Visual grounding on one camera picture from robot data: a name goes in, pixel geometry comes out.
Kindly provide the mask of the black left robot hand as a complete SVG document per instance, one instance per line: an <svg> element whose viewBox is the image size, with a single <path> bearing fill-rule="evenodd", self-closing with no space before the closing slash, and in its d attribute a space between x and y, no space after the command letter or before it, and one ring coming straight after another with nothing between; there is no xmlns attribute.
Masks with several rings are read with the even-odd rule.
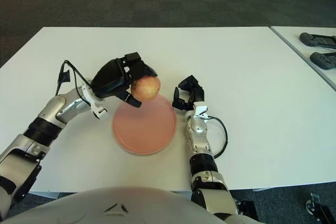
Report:
<svg viewBox="0 0 336 224"><path fill-rule="evenodd" d="M126 54L106 63L91 81L91 89L97 98L116 96L127 104L139 108L142 104L128 88L145 77L157 77L157 73L141 59L137 52Z"/></svg>

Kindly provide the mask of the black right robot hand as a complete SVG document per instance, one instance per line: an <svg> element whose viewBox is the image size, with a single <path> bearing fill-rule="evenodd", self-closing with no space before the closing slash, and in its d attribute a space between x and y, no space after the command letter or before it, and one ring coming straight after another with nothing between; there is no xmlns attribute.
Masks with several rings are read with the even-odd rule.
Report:
<svg viewBox="0 0 336 224"><path fill-rule="evenodd" d="M180 98L179 89L189 93L190 96L187 102ZM193 75L190 75L182 80L178 87L175 87L172 107L179 110L191 111L193 110L193 105L195 102L204 101L205 98L203 88L198 84L198 80Z"/></svg>

